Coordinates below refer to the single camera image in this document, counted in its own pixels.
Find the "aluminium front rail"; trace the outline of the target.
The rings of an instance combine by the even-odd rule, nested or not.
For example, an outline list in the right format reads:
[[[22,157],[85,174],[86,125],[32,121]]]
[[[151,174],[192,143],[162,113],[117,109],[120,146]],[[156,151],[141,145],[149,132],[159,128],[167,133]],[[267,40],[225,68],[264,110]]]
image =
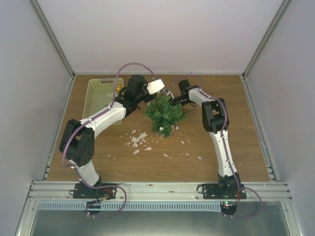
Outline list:
[[[74,181],[34,181],[27,198],[30,200],[71,200]],[[197,182],[118,182],[128,201],[202,201],[196,190]],[[263,201],[290,201],[291,193],[285,182],[245,182]]]

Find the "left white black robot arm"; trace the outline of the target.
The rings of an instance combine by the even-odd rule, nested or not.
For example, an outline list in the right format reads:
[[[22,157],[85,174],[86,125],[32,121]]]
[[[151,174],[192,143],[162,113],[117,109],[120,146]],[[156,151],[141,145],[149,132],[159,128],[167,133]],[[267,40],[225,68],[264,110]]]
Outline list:
[[[101,194],[101,178],[92,162],[96,137],[133,113],[139,103],[154,99],[155,95],[149,93],[149,84],[142,75],[132,75],[113,103],[91,117],[67,122],[59,145],[62,164],[76,171],[79,181],[86,185],[84,192],[89,198],[95,199]]]

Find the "white foil flakes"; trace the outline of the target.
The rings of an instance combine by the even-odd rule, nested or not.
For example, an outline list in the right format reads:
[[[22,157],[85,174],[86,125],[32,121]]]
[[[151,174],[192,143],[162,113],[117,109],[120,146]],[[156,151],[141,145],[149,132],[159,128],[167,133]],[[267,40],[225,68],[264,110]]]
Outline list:
[[[145,129],[127,132],[106,131],[99,145],[97,156],[108,163],[138,168],[199,167],[206,160],[201,135],[194,130],[176,127],[169,137],[159,136]]]

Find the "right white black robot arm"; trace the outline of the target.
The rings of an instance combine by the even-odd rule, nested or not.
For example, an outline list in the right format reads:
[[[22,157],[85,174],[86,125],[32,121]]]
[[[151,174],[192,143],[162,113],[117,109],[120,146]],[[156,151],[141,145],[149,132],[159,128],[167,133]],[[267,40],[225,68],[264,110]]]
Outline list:
[[[181,95],[172,99],[173,104],[192,102],[201,107],[202,124],[213,141],[218,162],[218,194],[223,199],[229,199],[240,189],[241,181],[229,147],[229,118],[225,101],[208,95],[199,86],[190,85],[188,80],[181,80],[178,86]]]

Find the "small green christmas tree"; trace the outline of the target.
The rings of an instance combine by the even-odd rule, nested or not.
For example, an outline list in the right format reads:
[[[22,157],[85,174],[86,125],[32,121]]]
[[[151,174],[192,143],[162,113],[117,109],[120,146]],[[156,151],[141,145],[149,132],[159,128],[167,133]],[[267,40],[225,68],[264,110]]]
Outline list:
[[[187,117],[182,107],[179,104],[174,105],[169,96],[156,97],[145,110],[145,116],[152,120],[152,131],[168,138],[176,125]]]

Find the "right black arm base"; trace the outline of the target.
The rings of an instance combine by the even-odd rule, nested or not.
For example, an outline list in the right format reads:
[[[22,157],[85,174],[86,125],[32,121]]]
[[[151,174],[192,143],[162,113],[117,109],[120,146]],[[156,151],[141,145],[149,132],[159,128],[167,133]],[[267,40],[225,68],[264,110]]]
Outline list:
[[[196,191],[207,200],[243,200],[247,198],[246,192],[238,192],[237,184],[204,183],[197,185]]]

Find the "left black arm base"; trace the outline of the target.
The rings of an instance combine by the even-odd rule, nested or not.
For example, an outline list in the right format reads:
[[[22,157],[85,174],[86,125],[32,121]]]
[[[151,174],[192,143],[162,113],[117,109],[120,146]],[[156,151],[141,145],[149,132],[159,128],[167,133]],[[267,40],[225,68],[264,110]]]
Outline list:
[[[100,189],[90,188],[82,182],[75,184],[74,189],[69,190],[69,194],[74,199],[114,199],[116,197],[117,184],[99,183]]]

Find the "white ball string lights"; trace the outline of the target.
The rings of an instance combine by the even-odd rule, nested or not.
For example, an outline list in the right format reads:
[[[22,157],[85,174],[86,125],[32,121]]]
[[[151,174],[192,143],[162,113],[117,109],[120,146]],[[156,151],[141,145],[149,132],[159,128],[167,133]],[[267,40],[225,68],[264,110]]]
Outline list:
[[[158,127],[163,128],[163,132],[169,135],[177,122],[177,108],[172,105],[171,99],[167,95],[160,95],[157,98]]]

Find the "pale green perforated basket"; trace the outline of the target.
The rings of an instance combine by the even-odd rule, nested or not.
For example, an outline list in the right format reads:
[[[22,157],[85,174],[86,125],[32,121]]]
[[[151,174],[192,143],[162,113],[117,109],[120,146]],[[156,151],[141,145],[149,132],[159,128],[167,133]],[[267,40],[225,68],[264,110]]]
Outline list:
[[[108,107],[113,98],[113,94],[118,96],[119,91],[114,89],[115,78],[90,79],[88,82],[85,104],[82,119],[93,116],[100,110]],[[118,78],[116,87],[124,87],[123,78]]]

